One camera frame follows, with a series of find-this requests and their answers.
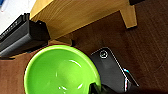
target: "green bowl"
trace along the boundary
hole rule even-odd
[[[81,51],[65,45],[39,51],[24,76],[26,94],[88,94],[91,83],[101,88],[93,62]]]

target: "wooden tabletop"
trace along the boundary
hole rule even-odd
[[[137,25],[129,0],[36,0],[30,18],[46,22],[51,39],[57,39],[116,11],[127,28]]]

